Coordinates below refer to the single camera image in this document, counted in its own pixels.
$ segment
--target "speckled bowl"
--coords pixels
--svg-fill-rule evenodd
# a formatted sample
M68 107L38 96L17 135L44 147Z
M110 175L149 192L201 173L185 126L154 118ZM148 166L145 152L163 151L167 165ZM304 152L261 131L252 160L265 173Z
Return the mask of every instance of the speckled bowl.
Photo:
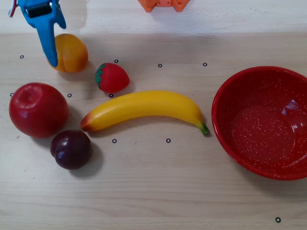
M246 169L272 179L307 177L307 79L279 67L229 78L212 106L214 131Z

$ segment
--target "plum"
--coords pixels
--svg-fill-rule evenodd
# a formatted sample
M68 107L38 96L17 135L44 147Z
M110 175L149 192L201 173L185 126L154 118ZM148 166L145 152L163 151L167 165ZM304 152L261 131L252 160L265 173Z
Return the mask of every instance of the plum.
M50 152L59 166L76 170L83 167L91 158L92 145L83 132L66 130L53 138Z

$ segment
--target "strawberry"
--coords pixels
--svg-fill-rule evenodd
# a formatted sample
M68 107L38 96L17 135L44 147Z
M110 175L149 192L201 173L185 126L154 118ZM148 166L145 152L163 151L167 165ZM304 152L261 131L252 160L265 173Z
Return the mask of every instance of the strawberry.
M115 93L126 88L130 79L125 70L113 63L102 64L95 75L98 87L103 92Z

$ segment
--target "wooden table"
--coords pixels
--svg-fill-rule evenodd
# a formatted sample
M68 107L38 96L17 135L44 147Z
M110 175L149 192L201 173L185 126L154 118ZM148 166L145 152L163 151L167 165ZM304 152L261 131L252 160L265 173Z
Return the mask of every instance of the wooden table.
M307 76L305 0L191 0L183 13L145 13L137 0L63 0L61 6L68 29L55 26L56 34L75 34L89 50L79 74L53 70L20 9L9 19L9 0L0 6L1 230L307 229L307 180L279 182L244 170L211 124L216 91L238 71L272 65ZM110 100L94 73L115 59L132 80L115 96L182 93L198 103L212 137L173 119L133 120L92 134L91 161L69 172L50 155L51 138L32 139L11 123L10 94L38 81L66 97L65 129L79 129L85 114Z

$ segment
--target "banana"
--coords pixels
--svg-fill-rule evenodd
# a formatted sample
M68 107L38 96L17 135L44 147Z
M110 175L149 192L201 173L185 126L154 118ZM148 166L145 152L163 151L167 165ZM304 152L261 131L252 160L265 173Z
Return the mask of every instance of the banana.
M144 116L177 118L196 125L204 135L209 134L197 104L184 95L169 91L134 92L114 98L86 115L80 126L85 132L98 131Z

